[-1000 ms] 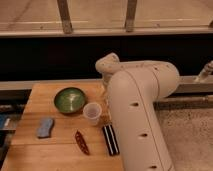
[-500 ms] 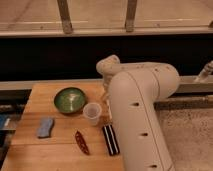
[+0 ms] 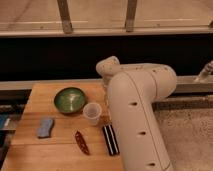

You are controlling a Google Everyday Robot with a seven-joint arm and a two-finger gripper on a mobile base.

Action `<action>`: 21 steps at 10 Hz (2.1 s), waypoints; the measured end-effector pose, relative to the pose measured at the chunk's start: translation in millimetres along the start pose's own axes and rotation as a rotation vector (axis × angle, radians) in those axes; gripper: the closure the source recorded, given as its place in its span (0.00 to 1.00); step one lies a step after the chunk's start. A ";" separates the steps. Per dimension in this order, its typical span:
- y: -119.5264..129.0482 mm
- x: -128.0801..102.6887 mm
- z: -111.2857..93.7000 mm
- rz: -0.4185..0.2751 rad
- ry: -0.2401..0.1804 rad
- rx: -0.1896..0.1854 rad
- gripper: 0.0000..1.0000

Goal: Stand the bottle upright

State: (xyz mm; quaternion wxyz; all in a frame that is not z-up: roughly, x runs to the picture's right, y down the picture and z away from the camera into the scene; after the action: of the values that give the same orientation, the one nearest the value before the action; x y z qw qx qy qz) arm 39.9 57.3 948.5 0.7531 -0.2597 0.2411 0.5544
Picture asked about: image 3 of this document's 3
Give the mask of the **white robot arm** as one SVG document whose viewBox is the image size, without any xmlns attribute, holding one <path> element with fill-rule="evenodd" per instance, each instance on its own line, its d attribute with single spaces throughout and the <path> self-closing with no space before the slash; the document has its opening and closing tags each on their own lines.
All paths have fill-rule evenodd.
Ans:
<svg viewBox="0 0 213 171">
<path fill-rule="evenodd" d="M 171 95 L 177 76 L 168 65 L 122 64 L 115 56 L 96 64 L 124 171 L 174 171 L 152 103 Z"/>
</svg>

